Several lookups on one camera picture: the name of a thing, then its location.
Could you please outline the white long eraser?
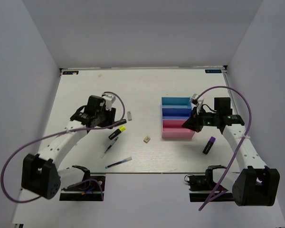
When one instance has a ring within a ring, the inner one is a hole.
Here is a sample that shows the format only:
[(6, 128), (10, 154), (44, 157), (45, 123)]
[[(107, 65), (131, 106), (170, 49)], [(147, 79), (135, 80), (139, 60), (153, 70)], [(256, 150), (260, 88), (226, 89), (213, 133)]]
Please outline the white long eraser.
[(128, 119), (128, 121), (132, 120), (132, 114), (130, 111), (127, 112), (127, 119)]

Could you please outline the green cap black highlighter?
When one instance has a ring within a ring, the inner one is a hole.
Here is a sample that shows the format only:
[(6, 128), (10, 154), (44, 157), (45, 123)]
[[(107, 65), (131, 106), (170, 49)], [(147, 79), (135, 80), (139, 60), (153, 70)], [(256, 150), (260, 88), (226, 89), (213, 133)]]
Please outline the green cap black highlighter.
[(120, 121), (114, 122), (114, 126), (120, 126), (120, 125), (123, 125), (123, 124), (126, 124), (126, 123), (127, 123), (127, 120), (126, 119), (122, 119)]

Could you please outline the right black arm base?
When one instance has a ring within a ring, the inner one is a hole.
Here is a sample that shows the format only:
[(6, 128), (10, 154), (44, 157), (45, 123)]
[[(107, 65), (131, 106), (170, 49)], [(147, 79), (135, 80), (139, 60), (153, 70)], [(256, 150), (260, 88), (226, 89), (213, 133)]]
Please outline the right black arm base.
[[(190, 202), (203, 202), (207, 199), (208, 194), (216, 186), (216, 181), (219, 181), (221, 175), (224, 173), (226, 166), (211, 165), (204, 174), (187, 174), (184, 181), (189, 186)], [(211, 198), (212, 202), (234, 202), (232, 195), (233, 182), (228, 180), (228, 176), (216, 188)]]

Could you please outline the blue corner label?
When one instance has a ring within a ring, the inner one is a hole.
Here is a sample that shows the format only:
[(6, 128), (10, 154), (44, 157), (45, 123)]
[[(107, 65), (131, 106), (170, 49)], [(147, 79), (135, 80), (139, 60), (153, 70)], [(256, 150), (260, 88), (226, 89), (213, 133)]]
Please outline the blue corner label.
[(221, 74), (221, 69), (205, 69), (206, 74)]
[(79, 71), (63, 71), (62, 75), (78, 75)]

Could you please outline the green clear pen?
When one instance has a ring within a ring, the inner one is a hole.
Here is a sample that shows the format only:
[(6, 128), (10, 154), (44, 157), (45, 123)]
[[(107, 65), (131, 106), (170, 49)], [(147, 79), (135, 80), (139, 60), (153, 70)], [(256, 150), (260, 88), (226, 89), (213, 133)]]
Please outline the green clear pen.
[(101, 154), (100, 158), (103, 158), (106, 153), (111, 149), (111, 147), (116, 143), (116, 141), (119, 139), (119, 137), (116, 137), (111, 144), (107, 147), (107, 149)]

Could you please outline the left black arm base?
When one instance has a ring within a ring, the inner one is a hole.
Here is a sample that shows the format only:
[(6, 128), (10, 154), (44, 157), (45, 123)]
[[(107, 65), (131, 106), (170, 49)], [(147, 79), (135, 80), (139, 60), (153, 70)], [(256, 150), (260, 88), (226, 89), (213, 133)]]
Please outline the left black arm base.
[(60, 201), (103, 201), (105, 196), (105, 175), (90, 176), (95, 181), (88, 181), (78, 186), (63, 188)]

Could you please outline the blue clear pen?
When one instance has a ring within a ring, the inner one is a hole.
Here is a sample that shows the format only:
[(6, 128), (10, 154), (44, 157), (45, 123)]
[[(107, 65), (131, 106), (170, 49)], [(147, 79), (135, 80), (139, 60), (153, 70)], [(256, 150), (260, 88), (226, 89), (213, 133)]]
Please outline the blue clear pen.
[(113, 163), (113, 164), (110, 164), (110, 165), (105, 166), (105, 169), (109, 169), (109, 168), (111, 168), (111, 167), (114, 167), (114, 166), (117, 166), (117, 165), (120, 165), (120, 164), (129, 162), (129, 161), (131, 161), (131, 160), (132, 160), (132, 157), (125, 158), (125, 159), (123, 159), (123, 160), (121, 160), (121, 161), (118, 161), (118, 162), (115, 162), (115, 163)]

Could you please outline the purple cap black highlighter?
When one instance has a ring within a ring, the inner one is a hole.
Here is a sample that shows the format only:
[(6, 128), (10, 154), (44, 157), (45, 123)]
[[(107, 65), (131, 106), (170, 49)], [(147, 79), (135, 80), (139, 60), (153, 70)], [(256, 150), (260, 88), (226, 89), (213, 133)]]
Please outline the purple cap black highlighter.
[(210, 149), (212, 148), (212, 146), (213, 146), (215, 140), (216, 140), (216, 138), (213, 137), (213, 136), (209, 139), (209, 141), (207, 142), (207, 144), (206, 144), (206, 146), (205, 146), (205, 148), (204, 148), (204, 150), (203, 150), (203, 153), (204, 153), (204, 154), (208, 154), (208, 153), (209, 153), (209, 151), (210, 151)]

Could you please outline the yellow cap black highlighter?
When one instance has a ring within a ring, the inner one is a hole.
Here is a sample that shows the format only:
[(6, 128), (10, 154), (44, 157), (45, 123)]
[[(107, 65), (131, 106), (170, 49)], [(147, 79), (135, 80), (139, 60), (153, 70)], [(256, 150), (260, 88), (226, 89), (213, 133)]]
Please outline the yellow cap black highlighter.
[(120, 126), (117, 130), (115, 130), (112, 134), (108, 136), (110, 140), (114, 139), (118, 135), (120, 135), (123, 131), (125, 131), (126, 127), (124, 125)]

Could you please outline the left blue corner label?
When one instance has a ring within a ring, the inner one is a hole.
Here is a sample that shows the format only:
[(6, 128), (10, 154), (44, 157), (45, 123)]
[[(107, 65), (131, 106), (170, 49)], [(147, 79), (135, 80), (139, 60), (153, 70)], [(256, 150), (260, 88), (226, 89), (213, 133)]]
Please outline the left blue corner label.
[(79, 71), (63, 71), (62, 75), (78, 75)]

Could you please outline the small beige eraser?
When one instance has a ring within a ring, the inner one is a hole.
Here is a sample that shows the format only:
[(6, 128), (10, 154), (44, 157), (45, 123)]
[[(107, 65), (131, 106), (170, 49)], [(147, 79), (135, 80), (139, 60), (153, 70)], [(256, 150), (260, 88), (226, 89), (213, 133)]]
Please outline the small beige eraser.
[(149, 136), (146, 136), (143, 141), (144, 141), (145, 143), (148, 143), (148, 142), (150, 141), (150, 139), (151, 139), (151, 138), (150, 138)]

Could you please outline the right blue corner label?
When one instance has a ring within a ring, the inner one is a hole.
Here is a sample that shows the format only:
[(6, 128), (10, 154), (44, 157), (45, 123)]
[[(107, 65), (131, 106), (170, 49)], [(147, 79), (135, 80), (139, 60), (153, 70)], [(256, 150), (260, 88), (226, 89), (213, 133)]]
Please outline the right blue corner label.
[(221, 69), (205, 69), (206, 74), (221, 74)]

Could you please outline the three-colour compartment box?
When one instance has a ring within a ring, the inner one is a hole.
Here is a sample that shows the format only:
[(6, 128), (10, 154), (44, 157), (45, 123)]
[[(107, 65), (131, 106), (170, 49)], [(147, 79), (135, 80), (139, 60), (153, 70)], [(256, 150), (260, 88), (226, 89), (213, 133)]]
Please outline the three-colour compartment box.
[(190, 117), (191, 110), (189, 97), (162, 97), (162, 138), (165, 140), (191, 140), (195, 132), (182, 127)]

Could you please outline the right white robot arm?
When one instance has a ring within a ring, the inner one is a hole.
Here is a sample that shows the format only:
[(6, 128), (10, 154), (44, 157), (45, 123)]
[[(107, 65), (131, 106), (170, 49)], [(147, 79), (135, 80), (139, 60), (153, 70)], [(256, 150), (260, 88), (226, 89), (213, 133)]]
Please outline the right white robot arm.
[(251, 140), (245, 135), (244, 121), (240, 115), (232, 113), (228, 97), (214, 99), (214, 109), (206, 112), (203, 98), (194, 95), (195, 105), (183, 128), (200, 132), (204, 126), (217, 127), (236, 153), (235, 161), (239, 172), (228, 170), (227, 166), (211, 165), (204, 175), (188, 175), (184, 178), (190, 190), (210, 191), (206, 201), (216, 200), (220, 193), (229, 191), (238, 206), (273, 206), (280, 174), (269, 168), (256, 152)]

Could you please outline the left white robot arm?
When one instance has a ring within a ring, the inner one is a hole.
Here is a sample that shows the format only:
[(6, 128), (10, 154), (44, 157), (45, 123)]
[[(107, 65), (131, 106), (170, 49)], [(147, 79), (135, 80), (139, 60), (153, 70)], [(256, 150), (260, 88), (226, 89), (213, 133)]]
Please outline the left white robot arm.
[(27, 155), (23, 160), (22, 188), (46, 199), (52, 199), (61, 188), (76, 185), (79, 189), (87, 189), (91, 184), (87, 168), (73, 165), (60, 169), (59, 166), (90, 130), (112, 128), (115, 123), (115, 100), (116, 96), (109, 92), (90, 96), (87, 104), (79, 107), (70, 117), (63, 133), (59, 133), (36, 155)]

